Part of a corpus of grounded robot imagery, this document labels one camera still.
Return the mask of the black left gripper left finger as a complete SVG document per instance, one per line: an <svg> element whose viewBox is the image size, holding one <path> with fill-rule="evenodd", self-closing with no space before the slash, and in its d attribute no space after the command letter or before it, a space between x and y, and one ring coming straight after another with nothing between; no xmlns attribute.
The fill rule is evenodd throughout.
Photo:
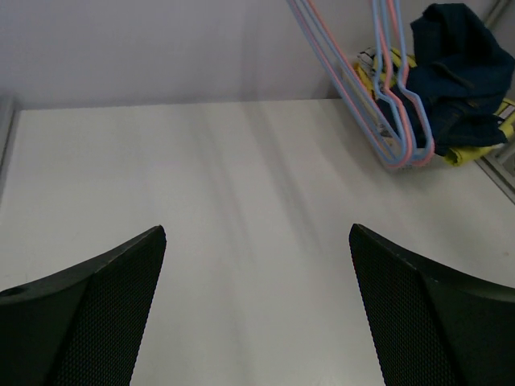
<svg viewBox="0 0 515 386"><path fill-rule="evenodd" d="M158 225L1 292L3 385L128 385L166 250Z"/></svg>

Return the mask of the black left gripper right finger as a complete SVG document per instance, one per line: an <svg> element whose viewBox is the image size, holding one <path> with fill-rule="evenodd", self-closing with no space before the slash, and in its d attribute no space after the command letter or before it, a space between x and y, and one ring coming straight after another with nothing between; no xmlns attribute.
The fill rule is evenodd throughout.
<svg viewBox="0 0 515 386"><path fill-rule="evenodd" d="M349 246L387 385L512 385L514 290L413 253L362 224Z"/></svg>

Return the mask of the pink hanger of navy trousers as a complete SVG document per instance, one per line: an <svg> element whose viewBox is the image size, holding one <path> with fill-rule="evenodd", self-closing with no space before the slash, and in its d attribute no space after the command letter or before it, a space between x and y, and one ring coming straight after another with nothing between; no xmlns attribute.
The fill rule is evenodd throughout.
<svg viewBox="0 0 515 386"><path fill-rule="evenodd" d="M425 167L433 158L435 154L435 143L431 131L431 125L428 121L425 109L423 107L422 100L419 95L415 92L410 91L406 87L406 83L408 81L410 65L407 59L407 51L406 51L406 41L404 36L404 31L402 27L402 15L400 9L399 1L388 1L389 14L392 20L393 28L395 34L398 38L399 46L400 46L400 56L402 60L402 64L399 68L400 75L397 76L397 84L402 92L402 95L406 97L414 106L415 111L418 116L418 120L421 124L422 131L424 137L426 139L426 145L421 152L416 152L412 157L412 164L416 167Z"/></svg>

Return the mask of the blue hanger of olive trousers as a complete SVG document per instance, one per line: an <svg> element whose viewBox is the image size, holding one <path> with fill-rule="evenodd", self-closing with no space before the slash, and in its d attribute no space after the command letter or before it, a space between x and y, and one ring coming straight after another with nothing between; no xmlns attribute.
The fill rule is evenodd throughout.
<svg viewBox="0 0 515 386"><path fill-rule="evenodd" d="M406 40L402 27L402 15L399 1L380 1L381 8L381 31L384 35L387 48L383 48L383 54L390 54L390 31L398 41L400 65L395 76L395 85L401 95L409 102L408 106L414 107L415 123L412 123L406 106L399 97L391 90L389 82L392 79L392 69L387 71L385 79L385 90L394 103L393 116L399 117L401 126L398 132L402 134L402 140L406 145L406 156L410 156L404 166L423 167L426 166L435 154L435 142L432 136L431 125L428 121L425 109L423 108L420 96L407 88L408 76L410 73L410 63L406 50Z"/></svg>

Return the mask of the blue hanger of print trousers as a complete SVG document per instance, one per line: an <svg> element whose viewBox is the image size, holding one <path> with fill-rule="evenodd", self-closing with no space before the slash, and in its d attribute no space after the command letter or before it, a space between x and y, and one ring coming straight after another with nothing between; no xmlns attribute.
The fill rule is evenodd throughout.
<svg viewBox="0 0 515 386"><path fill-rule="evenodd" d="M380 26L380 18L377 9L377 2L371 1L371 9L373 16L373 28L374 28L374 36L376 43L376 58L377 58L377 70L375 72L375 76L373 78L373 87L374 91L377 94L378 98L381 101L384 101L390 109L390 112L393 116L394 125L391 125L387 119L385 119L385 128L389 131L392 136L392 139L396 142L397 145L397 153L394 155L394 163L392 167L399 168L403 166L406 162L406 137L404 133L404 127L402 124L401 117L399 116L399 112L395 101L391 96L388 95L389 86L384 81L383 86L380 86L381 73L383 69L383 58L384 53L381 48L381 26Z"/></svg>

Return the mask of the navy blue trousers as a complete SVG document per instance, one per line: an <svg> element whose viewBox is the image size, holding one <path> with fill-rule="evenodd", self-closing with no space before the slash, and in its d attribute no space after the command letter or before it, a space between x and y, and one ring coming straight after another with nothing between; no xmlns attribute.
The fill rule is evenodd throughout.
<svg viewBox="0 0 515 386"><path fill-rule="evenodd" d="M419 95L435 153L508 141L496 111L514 73L514 58L463 3L433 3L411 24L415 67L406 87Z"/></svg>

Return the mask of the olive green trousers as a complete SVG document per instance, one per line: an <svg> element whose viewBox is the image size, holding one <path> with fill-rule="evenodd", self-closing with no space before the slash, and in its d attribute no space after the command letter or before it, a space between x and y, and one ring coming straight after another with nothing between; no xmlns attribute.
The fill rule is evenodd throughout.
<svg viewBox="0 0 515 386"><path fill-rule="evenodd" d="M375 59L375 70L377 69L377 59ZM374 100L378 100L378 96L374 91L373 78L367 76L361 66L358 64L358 60L353 64L353 68L358 75L360 81L363 83L367 92ZM497 111L495 112L497 117L498 129L505 135L507 140L510 140L514 136L514 101L505 98ZM465 147L452 147L443 156L443 160L451 166L462 166L465 163L475 161L493 150L498 150L504 143L499 143L493 146L465 146Z"/></svg>

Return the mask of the black white print trousers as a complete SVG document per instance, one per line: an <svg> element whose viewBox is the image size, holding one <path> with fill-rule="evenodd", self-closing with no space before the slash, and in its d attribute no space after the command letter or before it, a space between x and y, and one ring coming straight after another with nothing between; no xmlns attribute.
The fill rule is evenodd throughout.
<svg viewBox="0 0 515 386"><path fill-rule="evenodd" d="M357 55L358 64L370 78L373 78L375 76L375 59L375 47L367 47L363 51L359 52Z"/></svg>

